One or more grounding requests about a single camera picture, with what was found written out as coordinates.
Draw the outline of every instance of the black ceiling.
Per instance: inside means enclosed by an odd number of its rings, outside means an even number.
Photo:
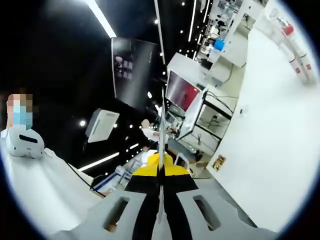
[[[154,0],[96,2],[118,37],[160,45]],[[3,104],[19,88],[33,94],[33,129],[48,148],[77,168],[120,152],[112,160],[88,169],[87,174],[97,176],[123,165],[146,141],[140,122],[144,118],[153,121],[154,116],[138,113],[114,98],[111,40],[95,15],[83,0],[22,1],[18,7],[15,2],[6,4],[6,9],[15,12],[11,17],[2,16],[3,23],[10,23],[2,29],[6,35],[0,88]],[[158,4],[167,65],[179,49],[182,54],[196,50],[195,38],[205,28],[208,17],[203,23],[205,11],[200,13],[198,1],[188,42],[194,0],[158,0]],[[152,101],[161,102],[161,87],[165,88],[167,80],[165,70],[159,55],[150,79],[150,106]],[[85,128],[79,126],[79,121],[89,121],[97,108],[120,113],[118,127],[108,140],[86,143]],[[139,147],[127,153],[126,149],[136,143]]]

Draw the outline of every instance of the screen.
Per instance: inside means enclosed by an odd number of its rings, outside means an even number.
[[[185,119],[180,128],[180,134],[177,140],[184,138],[194,130],[203,104],[204,104],[204,95],[202,93],[199,93],[197,94],[196,98],[193,100],[189,109],[185,112],[185,115],[184,115]]]
[[[191,83],[171,71],[166,89],[166,98],[183,111],[187,111],[199,90]]]
[[[114,95],[121,102],[145,111],[158,45],[136,39],[111,39]]]

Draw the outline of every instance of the blue container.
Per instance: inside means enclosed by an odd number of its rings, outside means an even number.
[[[218,51],[222,51],[222,49],[224,49],[224,46],[225,46],[225,42],[221,39],[215,40],[215,43],[213,45],[213,47]]]

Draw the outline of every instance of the blue face mask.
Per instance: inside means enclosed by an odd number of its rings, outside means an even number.
[[[13,125],[25,125],[26,129],[32,127],[32,112],[27,112],[26,106],[13,106]]]

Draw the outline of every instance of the black poster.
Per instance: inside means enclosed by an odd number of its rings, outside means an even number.
[[[111,39],[114,95],[125,104],[144,112],[158,45],[114,37]]]

